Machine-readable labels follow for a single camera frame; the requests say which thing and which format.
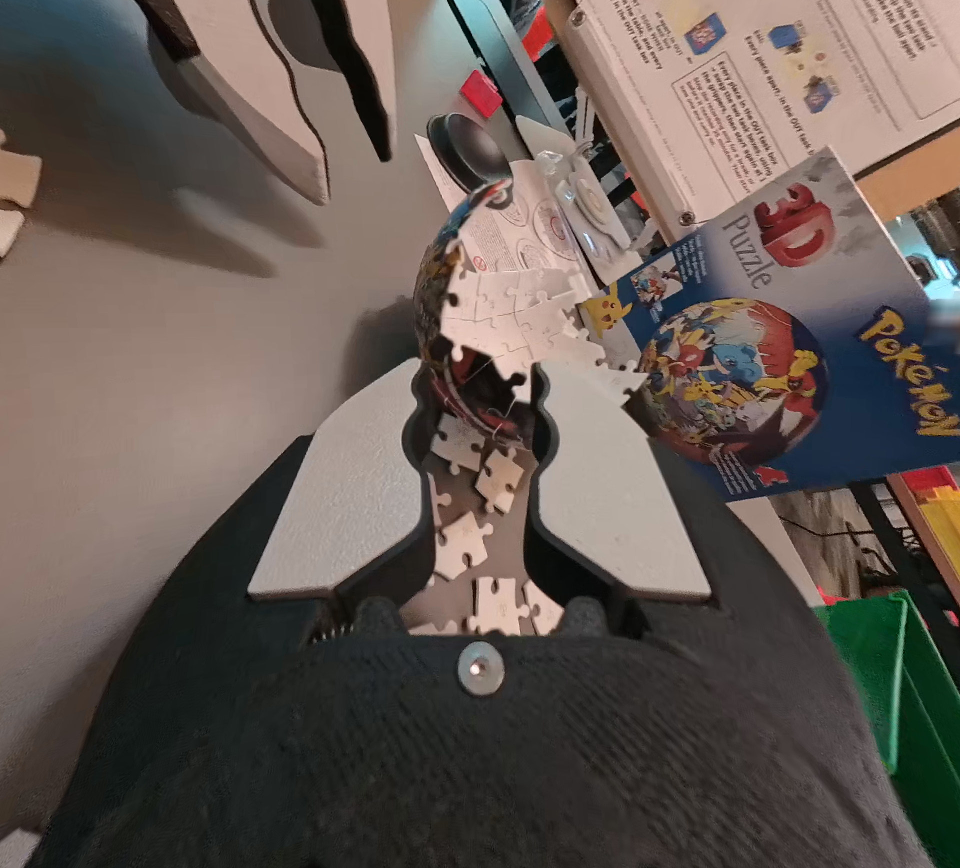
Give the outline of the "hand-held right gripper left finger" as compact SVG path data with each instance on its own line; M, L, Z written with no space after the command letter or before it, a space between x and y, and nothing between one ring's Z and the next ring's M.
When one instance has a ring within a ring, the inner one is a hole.
M425 411L419 359L367 385L318 427L247 586L257 600L397 606L436 560L429 482L418 452Z

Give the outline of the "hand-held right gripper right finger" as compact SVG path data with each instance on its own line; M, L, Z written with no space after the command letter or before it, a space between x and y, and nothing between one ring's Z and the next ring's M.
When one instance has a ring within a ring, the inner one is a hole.
M572 366L538 366L525 564L565 606L702 603L709 579L644 430Z

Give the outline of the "pile of puzzle pieces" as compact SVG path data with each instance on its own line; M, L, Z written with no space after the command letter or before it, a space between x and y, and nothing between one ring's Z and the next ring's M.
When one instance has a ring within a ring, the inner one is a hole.
M563 609L535 586L523 555L534 457L441 415L425 467L433 571L401 611L409 634L550 634Z

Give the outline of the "partly built puzzle ball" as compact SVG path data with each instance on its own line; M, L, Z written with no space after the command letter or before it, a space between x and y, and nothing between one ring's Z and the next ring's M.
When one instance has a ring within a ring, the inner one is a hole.
M482 272L469 259L469 229L513 200L513 180L469 193L425 251L414 286L419 356L442 409L492 442L530 448L535 366L561 363L584 373L619 407L644 385L638 360L608 361L576 327L573 270L536 267Z

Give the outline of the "black round ball stand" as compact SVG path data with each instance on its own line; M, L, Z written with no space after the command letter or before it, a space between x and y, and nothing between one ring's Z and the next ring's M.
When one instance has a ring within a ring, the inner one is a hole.
M431 117L426 136L442 167L467 194L513 178L510 162L498 142L462 113Z

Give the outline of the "blue puzzle box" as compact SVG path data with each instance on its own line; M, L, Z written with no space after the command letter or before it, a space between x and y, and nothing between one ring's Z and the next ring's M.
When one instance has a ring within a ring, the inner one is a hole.
M728 502L958 462L958 352L829 149L579 306L628 413Z

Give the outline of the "small red plastic block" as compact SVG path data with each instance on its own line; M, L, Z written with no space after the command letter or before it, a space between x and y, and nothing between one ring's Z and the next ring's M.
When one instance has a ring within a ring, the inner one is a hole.
M503 105L503 98L497 85L479 69L474 69L467 76L461 85L460 93L485 121L491 119Z

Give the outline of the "orange traffic cone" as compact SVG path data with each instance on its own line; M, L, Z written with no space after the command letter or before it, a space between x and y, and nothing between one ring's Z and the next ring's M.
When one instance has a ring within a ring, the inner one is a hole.
M521 39L527 56L537 63L556 44L556 38L546 16L546 7L540 5Z

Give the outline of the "white paper leaflet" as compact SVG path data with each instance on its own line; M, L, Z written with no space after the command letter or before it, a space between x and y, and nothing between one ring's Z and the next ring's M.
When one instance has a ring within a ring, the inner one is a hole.
M463 230L467 257L478 272L560 269L574 276L581 297L594 291L594 280L558 202L549 194L540 168L509 142L501 151L510 161L512 203L484 208Z

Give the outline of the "green plastic bin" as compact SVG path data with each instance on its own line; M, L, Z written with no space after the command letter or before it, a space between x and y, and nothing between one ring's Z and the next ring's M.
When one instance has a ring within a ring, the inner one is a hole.
M959 698L927 623L904 590L816 610L856 684L889 774L958 782Z
M941 667L907 658L894 783L931 862L959 865L958 691Z

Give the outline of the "white board stand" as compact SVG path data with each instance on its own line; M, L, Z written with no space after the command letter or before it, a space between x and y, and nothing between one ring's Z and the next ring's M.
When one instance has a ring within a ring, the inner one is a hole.
M656 243L663 241L660 227L656 220L644 218L635 205L628 221L621 220L591 165L593 143L521 114L514 122L559 202L598 287L640 267Z

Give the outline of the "stack of small yellow bins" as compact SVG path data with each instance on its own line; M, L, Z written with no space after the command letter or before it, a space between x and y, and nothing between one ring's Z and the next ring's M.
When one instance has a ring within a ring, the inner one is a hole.
M947 466L907 471L897 478L901 509L920 536L920 541L946 581L958 596L959 586L959 489Z

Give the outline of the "white instruction sheet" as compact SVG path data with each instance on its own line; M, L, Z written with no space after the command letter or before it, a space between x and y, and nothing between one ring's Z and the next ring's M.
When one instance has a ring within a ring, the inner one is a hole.
M854 176L959 117L959 0L574 0L698 226L830 147Z

